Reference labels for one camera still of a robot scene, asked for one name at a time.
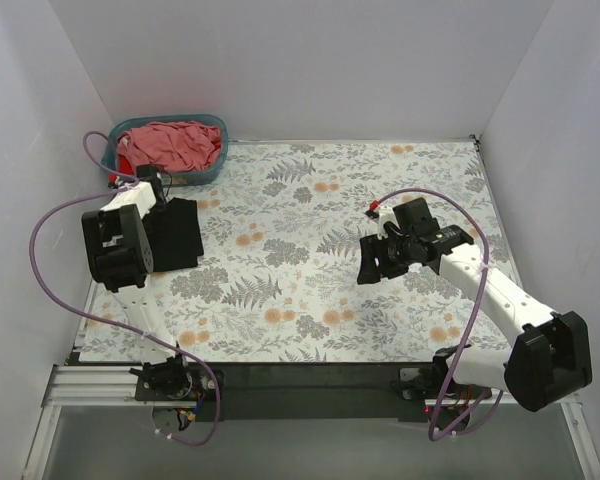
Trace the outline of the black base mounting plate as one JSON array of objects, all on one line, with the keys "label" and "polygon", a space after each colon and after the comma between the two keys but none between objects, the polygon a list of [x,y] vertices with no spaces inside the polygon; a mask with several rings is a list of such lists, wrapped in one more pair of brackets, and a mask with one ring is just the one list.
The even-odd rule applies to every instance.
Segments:
[{"label": "black base mounting plate", "polygon": [[130,369],[135,398],[188,406],[199,422],[388,418],[424,422],[438,395],[431,363],[213,363],[172,358]]}]

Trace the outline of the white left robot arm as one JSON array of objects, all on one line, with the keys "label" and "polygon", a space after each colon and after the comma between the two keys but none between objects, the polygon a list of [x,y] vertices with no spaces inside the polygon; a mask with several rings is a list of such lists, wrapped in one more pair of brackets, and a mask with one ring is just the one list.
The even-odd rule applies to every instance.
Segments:
[{"label": "white left robot arm", "polygon": [[193,377],[158,310],[151,287],[154,257],[143,220],[166,205],[158,169],[142,165],[139,182],[98,210],[82,215],[87,260],[93,279],[104,285],[139,336],[142,367],[130,372],[148,389],[180,400],[192,390]]}]

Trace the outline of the teal plastic laundry basket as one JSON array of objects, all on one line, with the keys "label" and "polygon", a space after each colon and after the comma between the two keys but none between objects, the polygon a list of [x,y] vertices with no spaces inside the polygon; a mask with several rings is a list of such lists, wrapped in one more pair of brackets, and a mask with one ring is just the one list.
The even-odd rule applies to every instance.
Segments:
[{"label": "teal plastic laundry basket", "polygon": [[218,117],[210,114],[180,114],[180,115],[162,115],[162,116],[145,116],[136,117],[125,120],[116,125],[108,134],[111,144],[106,147],[105,154],[102,157],[101,163],[109,168],[114,168],[116,156],[117,140],[120,135],[134,127],[144,126],[150,122],[180,122],[180,121],[197,121],[209,126],[219,126],[222,130],[222,147],[220,155],[216,163],[207,170],[201,172],[183,172],[169,173],[174,177],[174,182],[180,185],[204,185],[212,182],[219,175],[228,152],[228,132],[225,123]]}]

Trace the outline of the aluminium frame rail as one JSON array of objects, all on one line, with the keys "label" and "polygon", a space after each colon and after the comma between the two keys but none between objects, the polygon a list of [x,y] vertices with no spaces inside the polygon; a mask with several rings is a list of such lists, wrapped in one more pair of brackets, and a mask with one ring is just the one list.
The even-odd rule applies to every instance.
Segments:
[{"label": "aluminium frame rail", "polygon": [[600,479],[576,398],[538,413],[484,402],[475,433],[431,442],[426,421],[195,422],[135,398],[126,365],[52,371],[27,479]]}]

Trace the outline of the red t-shirt in basket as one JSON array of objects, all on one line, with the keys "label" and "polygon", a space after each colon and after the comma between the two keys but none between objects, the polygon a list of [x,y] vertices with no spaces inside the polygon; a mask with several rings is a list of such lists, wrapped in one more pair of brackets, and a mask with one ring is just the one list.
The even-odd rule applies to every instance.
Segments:
[{"label": "red t-shirt in basket", "polygon": [[135,172],[130,162],[126,159],[124,155],[117,155],[115,160],[116,171],[120,175],[124,176],[134,176]]}]

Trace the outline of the floral patterned table cover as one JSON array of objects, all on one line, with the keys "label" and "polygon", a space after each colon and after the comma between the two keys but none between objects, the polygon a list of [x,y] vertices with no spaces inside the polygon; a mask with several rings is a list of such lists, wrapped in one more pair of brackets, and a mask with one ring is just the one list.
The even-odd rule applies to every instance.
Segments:
[{"label": "floral patterned table cover", "polygon": [[198,204],[204,256],[152,279],[168,330],[207,362],[427,361],[463,334],[504,349],[495,324],[427,268],[357,284],[359,241],[375,230],[365,210],[409,201],[412,187],[515,276],[471,143],[233,144],[214,182],[169,181],[171,198]]}]

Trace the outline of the pink crumpled t-shirt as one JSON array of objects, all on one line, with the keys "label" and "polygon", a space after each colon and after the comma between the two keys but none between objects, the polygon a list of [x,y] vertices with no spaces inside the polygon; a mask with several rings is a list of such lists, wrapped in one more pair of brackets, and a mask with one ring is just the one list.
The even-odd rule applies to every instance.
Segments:
[{"label": "pink crumpled t-shirt", "polygon": [[123,132],[116,152],[136,170],[151,164],[169,173],[201,172],[220,155],[222,130],[197,121],[150,122]]}]

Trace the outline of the black t-shirt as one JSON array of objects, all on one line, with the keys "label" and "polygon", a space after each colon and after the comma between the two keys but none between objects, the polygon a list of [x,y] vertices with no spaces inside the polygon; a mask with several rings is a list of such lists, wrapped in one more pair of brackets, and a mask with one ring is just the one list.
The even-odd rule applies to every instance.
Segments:
[{"label": "black t-shirt", "polygon": [[154,271],[167,273],[198,266],[204,247],[195,200],[173,198],[143,219]]}]

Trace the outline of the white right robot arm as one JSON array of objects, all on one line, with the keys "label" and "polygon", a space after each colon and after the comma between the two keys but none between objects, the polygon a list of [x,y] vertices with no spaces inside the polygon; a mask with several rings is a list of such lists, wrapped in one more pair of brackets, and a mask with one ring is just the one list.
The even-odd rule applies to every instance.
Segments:
[{"label": "white right robot arm", "polygon": [[382,207],[367,216],[377,231],[360,240],[360,285],[406,274],[413,265],[430,268],[465,296],[500,330],[505,351],[455,346],[439,350],[414,382],[455,397],[467,386],[507,392],[536,412],[593,380],[588,327],[570,311],[539,302],[497,268],[488,266],[473,237],[457,225],[441,227],[422,198]]}]

